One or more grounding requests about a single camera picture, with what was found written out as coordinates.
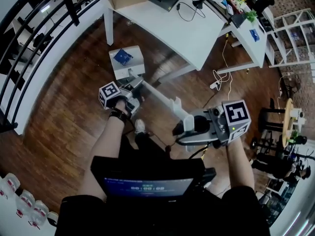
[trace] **white cube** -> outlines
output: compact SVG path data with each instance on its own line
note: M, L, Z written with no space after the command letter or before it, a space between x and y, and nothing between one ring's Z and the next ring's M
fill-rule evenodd
M131 47L123 48L123 50L126 53L133 56L133 58L129 60L126 66L123 66L117 60L114 59L114 56L117 54L119 50L120 49L109 52L109 57L110 57L110 61L112 62L116 80L128 78L129 69L131 69L133 73L137 75L145 73L143 56L142 56L139 46L131 46Z
M121 94L119 87L115 84L115 82L108 83L107 85L101 87L98 91L98 99L102 104L104 109L108 109L106 107L106 102L109 99L112 99Z

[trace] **hand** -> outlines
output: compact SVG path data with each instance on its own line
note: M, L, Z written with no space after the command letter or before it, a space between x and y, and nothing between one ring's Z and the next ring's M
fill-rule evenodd
M129 113L126 109L126 103L124 100L118 100L118 102L116 103L116 106L115 106L117 109L123 111L127 116L129 116Z

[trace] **brick wall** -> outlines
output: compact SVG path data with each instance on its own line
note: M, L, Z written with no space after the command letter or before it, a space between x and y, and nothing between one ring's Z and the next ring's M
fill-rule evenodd
M274 17L306 8L311 8L315 11L315 0L275 0L275 2L275 5L270 7ZM286 48L291 48L290 42L284 41ZM299 55L302 60L305 57L308 59L306 49L299 49ZM294 57L288 56L288 61L294 61ZM291 76L284 77L284 81L287 85L300 84L301 88L294 95L293 102L296 107L302 108L306 113L307 123L302 128L303 135L306 135L309 139L315 140L315 84L312 80L310 65L287 66L281 68L280 71L283 75L286 72L294 73Z

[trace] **chair wheel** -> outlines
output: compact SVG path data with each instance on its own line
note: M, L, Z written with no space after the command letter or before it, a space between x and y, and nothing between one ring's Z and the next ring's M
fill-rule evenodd
M258 139L257 139L256 137L254 137L254 138L252 139L252 141L251 141L251 145L250 145L251 149L255 149L257 143L258 143Z

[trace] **display screen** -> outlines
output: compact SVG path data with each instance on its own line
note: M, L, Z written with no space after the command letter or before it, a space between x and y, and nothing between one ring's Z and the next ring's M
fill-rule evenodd
M153 181L105 178L104 181L107 191L112 196L175 197L184 194L192 178Z

